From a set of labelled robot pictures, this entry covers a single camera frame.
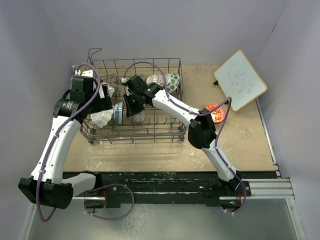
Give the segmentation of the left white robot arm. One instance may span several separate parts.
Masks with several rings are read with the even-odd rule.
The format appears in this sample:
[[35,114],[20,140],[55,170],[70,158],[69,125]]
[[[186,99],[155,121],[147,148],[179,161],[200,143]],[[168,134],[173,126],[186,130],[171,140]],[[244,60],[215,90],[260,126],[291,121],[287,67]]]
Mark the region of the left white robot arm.
[[107,83],[95,94],[96,80],[75,76],[72,87],[54,105],[49,138],[40,160],[28,178],[19,180],[18,188],[33,204],[65,209],[72,198],[87,191],[98,196],[103,191],[99,173],[82,172],[63,179],[65,161],[76,133],[84,119],[111,110],[113,105]]

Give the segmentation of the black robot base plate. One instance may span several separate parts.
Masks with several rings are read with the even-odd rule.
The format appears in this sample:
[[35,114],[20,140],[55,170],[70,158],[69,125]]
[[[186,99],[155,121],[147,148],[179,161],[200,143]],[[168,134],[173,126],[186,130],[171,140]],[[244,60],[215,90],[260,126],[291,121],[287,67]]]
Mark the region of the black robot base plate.
[[101,203],[106,208],[122,204],[205,205],[239,208],[245,197],[251,196],[248,181],[237,190],[222,184],[215,171],[178,172],[102,172],[99,187],[105,190],[84,192],[87,201]]

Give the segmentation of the purple striped bowl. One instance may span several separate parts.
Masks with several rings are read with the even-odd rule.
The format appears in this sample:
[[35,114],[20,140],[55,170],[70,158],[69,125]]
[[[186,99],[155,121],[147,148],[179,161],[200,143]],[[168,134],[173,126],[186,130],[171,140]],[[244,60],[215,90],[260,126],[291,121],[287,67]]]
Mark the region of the purple striped bowl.
[[131,119],[132,119],[133,122],[140,124],[145,120],[145,116],[146,116],[145,115],[145,111],[143,110],[143,111],[133,115],[131,117]]

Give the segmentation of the orange red patterned bowl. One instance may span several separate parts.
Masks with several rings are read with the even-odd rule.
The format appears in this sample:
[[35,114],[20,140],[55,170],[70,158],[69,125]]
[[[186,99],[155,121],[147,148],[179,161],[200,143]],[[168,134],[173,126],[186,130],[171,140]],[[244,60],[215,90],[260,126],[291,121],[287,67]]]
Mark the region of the orange red patterned bowl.
[[[205,106],[208,111],[215,109],[218,105],[215,103],[209,103]],[[217,108],[215,111],[211,112],[212,120],[215,124],[222,123],[225,119],[225,111],[222,107]]]

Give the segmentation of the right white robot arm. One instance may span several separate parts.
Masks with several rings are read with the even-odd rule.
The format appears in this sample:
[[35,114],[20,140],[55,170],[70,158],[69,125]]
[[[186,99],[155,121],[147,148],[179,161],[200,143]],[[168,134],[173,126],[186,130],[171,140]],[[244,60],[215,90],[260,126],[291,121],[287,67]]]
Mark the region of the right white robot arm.
[[166,87],[154,82],[148,85],[137,75],[130,79],[122,78],[121,82],[127,88],[124,99],[128,111],[150,105],[177,118],[188,129],[189,143],[203,151],[214,166],[222,183],[223,192],[233,196],[242,186],[242,193],[246,193],[245,184],[237,169],[230,163],[218,144],[219,135],[216,134],[211,113],[206,108],[199,110],[191,107],[170,95]]

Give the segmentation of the blue floral white bowl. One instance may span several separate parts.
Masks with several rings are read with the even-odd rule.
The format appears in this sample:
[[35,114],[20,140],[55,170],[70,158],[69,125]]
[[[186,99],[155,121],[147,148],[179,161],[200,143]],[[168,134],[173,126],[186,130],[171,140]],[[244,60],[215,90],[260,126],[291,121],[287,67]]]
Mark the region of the blue floral white bowl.
[[124,103],[123,102],[118,102],[114,105],[113,108],[113,120],[119,124],[123,124],[123,113],[124,113]]

